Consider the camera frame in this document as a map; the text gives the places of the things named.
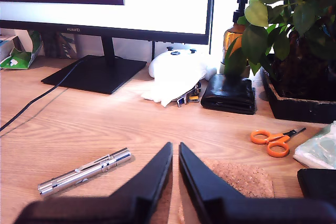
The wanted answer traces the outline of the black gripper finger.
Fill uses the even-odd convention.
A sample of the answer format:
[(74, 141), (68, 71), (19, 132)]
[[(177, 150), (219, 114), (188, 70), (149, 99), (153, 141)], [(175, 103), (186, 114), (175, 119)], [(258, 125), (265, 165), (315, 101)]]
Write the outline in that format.
[(172, 143), (162, 149), (109, 199), (109, 223), (149, 223), (172, 167)]
[(201, 223), (243, 223), (238, 201), (245, 196), (214, 174), (183, 142), (179, 167)]

